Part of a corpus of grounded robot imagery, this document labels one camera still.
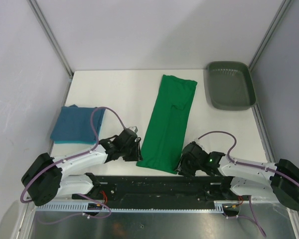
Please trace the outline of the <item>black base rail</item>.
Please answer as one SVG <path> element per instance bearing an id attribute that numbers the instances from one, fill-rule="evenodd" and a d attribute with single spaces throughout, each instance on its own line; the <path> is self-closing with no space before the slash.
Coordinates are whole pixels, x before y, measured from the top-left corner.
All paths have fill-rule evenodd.
<path id="1" fill-rule="evenodd" d="M 95 176 L 96 184 L 85 196 L 118 201 L 127 195 L 147 196 L 195 196 L 204 201 L 246 200 L 230 189 L 232 177 L 224 176 Z"/>

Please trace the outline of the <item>left aluminium frame post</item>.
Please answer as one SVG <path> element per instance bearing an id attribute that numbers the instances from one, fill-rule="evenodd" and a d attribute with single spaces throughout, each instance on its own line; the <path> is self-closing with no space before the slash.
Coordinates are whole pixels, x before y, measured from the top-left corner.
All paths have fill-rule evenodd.
<path id="1" fill-rule="evenodd" d="M 39 25 L 41 26 L 47 40 L 49 41 L 52 49 L 54 50 L 57 58 L 59 59 L 62 67 L 64 68 L 67 76 L 72 79 L 74 76 L 74 72 L 72 71 L 53 31 L 50 27 L 50 24 L 48 23 L 41 7 L 39 6 L 38 2 L 36 0 L 27 0 L 28 5 L 30 6 L 34 16 L 36 17 Z"/>

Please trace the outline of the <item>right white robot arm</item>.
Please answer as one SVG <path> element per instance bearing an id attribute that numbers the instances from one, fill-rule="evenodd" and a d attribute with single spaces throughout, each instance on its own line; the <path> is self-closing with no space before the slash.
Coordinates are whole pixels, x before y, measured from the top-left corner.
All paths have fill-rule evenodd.
<path id="1" fill-rule="evenodd" d="M 188 144 L 181 153 L 176 168 L 182 176 L 195 176 L 196 171 L 209 176 L 230 177 L 221 185 L 220 195 L 231 200 L 237 196 L 252 196 L 266 201 L 278 201 L 299 212 L 299 168 L 286 159 L 278 163 L 259 163 L 228 158 L 222 152 L 206 152 L 196 142 Z"/>

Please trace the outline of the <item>right aluminium frame post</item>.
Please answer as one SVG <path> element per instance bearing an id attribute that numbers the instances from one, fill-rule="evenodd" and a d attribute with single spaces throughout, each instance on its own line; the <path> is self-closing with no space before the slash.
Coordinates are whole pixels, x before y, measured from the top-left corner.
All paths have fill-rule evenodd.
<path id="1" fill-rule="evenodd" d="M 252 72 L 255 69 L 258 61 L 260 60 L 266 47 L 268 46 L 272 37 L 274 36 L 275 32 L 277 31 L 279 25 L 282 23 L 283 19 L 285 18 L 286 14 L 288 13 L 289 8 L 293 4 L 293 2 L 294 2 L 293 0 L 283 0 L 282 1 L 272 22 L 270 23 L 270 26 L 268 27 L 259 47 L 257 48 L 255 55 L 253 56 L 253 58 L 249 64 L 250 72 Z"/>

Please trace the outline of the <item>grey plastic tray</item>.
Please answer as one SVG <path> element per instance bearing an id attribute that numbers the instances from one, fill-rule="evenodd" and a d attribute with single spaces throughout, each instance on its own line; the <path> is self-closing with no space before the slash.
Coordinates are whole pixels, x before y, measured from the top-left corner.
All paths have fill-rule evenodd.
<path id="1" fill-rule="evenodd" d="M 224 111 L 244 111 L 256 102 L 248 66 L 236 61 L 214 61 L 207 65 L 206 89 L 212 106 Z"/>

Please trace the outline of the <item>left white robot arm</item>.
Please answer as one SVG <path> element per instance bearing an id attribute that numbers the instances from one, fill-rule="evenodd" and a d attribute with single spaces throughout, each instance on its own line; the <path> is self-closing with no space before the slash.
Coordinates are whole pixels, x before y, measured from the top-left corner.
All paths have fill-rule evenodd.
<path id="1" fill-rule="evenodd" d="M 73 194 L 95 199 L 100 193 L 100 183 L 96 176 L 92 173 L 76 175 L 76 172 L 119 158 L 124 161 L 141 161 L 140 141 L 137 127 L 133 126 L 77 154 L 51 157 L 43 153 L 21 178 L 24 193 L 29 194 L 30 201 L 36 206 Z"/>

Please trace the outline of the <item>aluminium frame post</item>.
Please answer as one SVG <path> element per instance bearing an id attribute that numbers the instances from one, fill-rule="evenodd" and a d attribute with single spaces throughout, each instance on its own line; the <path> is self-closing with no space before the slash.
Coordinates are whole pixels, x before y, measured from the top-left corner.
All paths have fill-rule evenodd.
<path id="1" fill-rule="evenodd" d="M 47 40 L 49 41 L 52 49 L 54 50 L 57 58 L 59 59 L 62 67 L 64 68 L 67 76 L 72 79 L 74 76 L 74 72 L 72 71 L 53 31 L 50 27 L 50 24 L 48 23 L 41 7 L 39 6 L 38 2 L 36 0 L 27 0 L 28 5 L 30 6 L 34 16 L 36 17 L 39 25 L 41 26 Z"/>
<path id="2" fill-rule="evenodd" d="M 255 55 L 253 56 L 253 58 L 249 64 L 250 72 L 252 72 L 255 69 L 258 61 L 260 60 L 266 47 L 268 46 L 272 37 L 274 36 L 275 32 L 277 31 L 279 25 L 282 23 L 283 19 L 285 18 L 286 14 L 288 13 L 289 8 L 293 4 L 293 2 L 294 2 L 293 0 L 283 0 L 282 1 L 272 22 L 270 23 L 270 26 L 268 27 L 259 47 L 257 48 Z"/>

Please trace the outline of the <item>green t shirt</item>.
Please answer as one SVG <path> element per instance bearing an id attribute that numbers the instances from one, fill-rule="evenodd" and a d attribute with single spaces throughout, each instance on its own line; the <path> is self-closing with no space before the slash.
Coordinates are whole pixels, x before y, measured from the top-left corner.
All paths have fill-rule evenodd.
<path id="1" fill-rule="evenodd" d="M 138 167 L 176 173 L 197 82 L 163 75 Z"/>

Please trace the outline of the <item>blue t shirt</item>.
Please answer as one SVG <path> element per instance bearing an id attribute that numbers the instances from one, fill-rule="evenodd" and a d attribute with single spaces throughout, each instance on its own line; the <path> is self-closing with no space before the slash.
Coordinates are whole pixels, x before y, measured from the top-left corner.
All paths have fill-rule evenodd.
<path id="1" fill-rule="evenodd" d="M 95 144 L 94 132 L 100 133 L 105 109 L 94 112 L 93 108 L 63 106 L 50 135 L 54 143 Z"/>

